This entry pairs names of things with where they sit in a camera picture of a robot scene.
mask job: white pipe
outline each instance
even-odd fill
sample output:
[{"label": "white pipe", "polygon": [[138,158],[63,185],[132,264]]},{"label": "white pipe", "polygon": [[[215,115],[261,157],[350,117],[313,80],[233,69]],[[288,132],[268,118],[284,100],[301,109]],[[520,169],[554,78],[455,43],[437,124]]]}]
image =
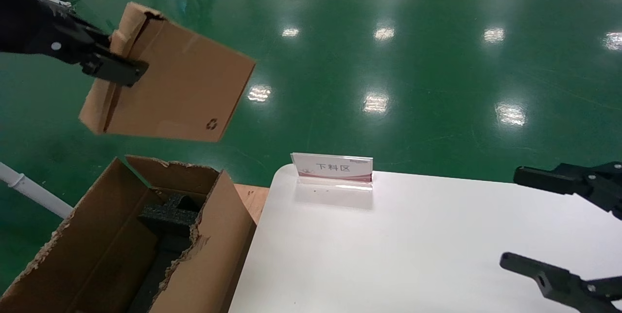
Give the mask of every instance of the white pipe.
[{"label": "white pipe", "polygon": [[33,182],[30,178],[24,174],[18,174],[13,171],[11,167],[0,162],[0,180],[7,182],[10,188],[19,191],[20,193],[28,196],[34,200],[37,204],[49,209],[56,213],[61,218],[66,218],[73,209],[69,204],[60,200],[56,195],[47,191],[40,185]]}]

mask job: green epoxy floor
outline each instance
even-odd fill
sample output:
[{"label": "green epoxy floor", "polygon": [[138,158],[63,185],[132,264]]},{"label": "green epoxy floor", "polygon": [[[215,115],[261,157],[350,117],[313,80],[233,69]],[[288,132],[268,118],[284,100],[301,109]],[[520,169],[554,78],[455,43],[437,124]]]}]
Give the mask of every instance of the green epoxy floor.
[{"label": "green epoxy floor", "polygon": [[[79,67],[0,54],[0,160],[71,204],[124,154],[269,186],[291,152],[502,182],[622,152],[622,0],[71,1],[109,32],[137,1],[258,61],[209,144],[94,136],[77,119],[92,82]],[[59,222],[0,188],[0,289]]]}]

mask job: white table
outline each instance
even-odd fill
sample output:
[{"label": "white table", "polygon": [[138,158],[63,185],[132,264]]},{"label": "white table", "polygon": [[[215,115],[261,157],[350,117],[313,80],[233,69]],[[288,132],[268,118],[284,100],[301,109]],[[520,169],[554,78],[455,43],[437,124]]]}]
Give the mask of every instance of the white table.
[{"label": "white table", "polygon": [[583,279],[622,275],[622,222],[574,195],[374,172],[373,191],[278,170],[231,313],[557,313],[499,266],[511,251]]}]

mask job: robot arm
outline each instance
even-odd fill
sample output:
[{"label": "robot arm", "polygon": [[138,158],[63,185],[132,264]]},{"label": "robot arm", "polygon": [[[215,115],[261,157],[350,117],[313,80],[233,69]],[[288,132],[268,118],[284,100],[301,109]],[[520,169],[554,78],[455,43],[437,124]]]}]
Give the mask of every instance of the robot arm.
[{"label": "robot arm", "polygon": [[109,50],[109,36],[62,8],[38,0],[0,3],[0,52],[44,54],[82,72],[131,87],[147,71],[144,61],[126,60]]}]

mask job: cardboard box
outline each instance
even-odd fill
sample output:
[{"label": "cardboard box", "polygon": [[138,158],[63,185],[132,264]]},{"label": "cardboard box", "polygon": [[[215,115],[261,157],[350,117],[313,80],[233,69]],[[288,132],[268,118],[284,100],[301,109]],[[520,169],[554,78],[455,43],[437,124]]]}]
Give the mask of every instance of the cardboard box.
[{"label": "cardboard box", "polygon": [[171,193],[205,203],[192,245],[167,270],[150,313],[228,310],[255,224],[227,173],[126,158],[153,187],[113,160],[4,293],[0,312],[124,313],[156,253],[156,236],[136,216]]},{"label": "cardboard box", "polygon": [[111,52],[149,63],[133,87],[95,80],[80,120],[96,134],[220,140],[255,61],[129,3]]}]

